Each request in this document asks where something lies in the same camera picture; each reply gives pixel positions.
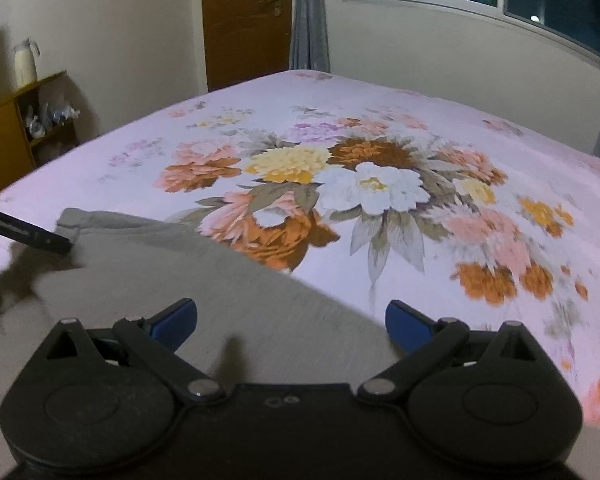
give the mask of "metal screw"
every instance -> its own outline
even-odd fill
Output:
[[[209,397],[218,393],[220,384],[212,379],[196,379],[189,383],[187,390],[189,390],[190,394],[202,399],[203,397]]]
[[[264,404],[269,408],[279,408],[282,406],[282,399],[280,397],[268,397],[265,399]]]
[[[389,379],[383,379],[378,377],[375,379],[369,379],[362,385],[364,390],[371,395],[387,395],[395,390],[395,384]]]

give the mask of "floral bedsheet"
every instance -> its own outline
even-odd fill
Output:
[[[600,160],[526,128],[280,73],[156,112],[0,193],[45,228],[69,206],[193,224],[378,322],[394,298],[473,328],[522,320],[600,426]]]

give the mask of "yellow flower print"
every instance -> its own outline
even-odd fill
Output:
[[[564,209],[562,204],[551,208],[544,202],[534,202],[529,198],[520,198],[524,215],[538,224],[553,238],[561,238],[565,225],[573,227],[573,217]]]
[[[520,205],[542,227],[548,227],[555,222],[554,210],[544,202],[534,202],[528,198],[521,198]]]
[[[454,185],[458,193],[469,195],[477,205],[487,205],[496,203],[496,195],[484,182],[476,178],[465,178],[463,180],[454,180]]]
[[[244,171],[257,174],[267,182],[308,184],[316,173],[327,168],[330,156],[326,148],[313,146],[275,148],[251,157]]]
[[[558,204],[558,207],[554,209],[555,213],[564,220],[565,224],[569,227],[573,227],[573,216],[562,209],[562,204]]]

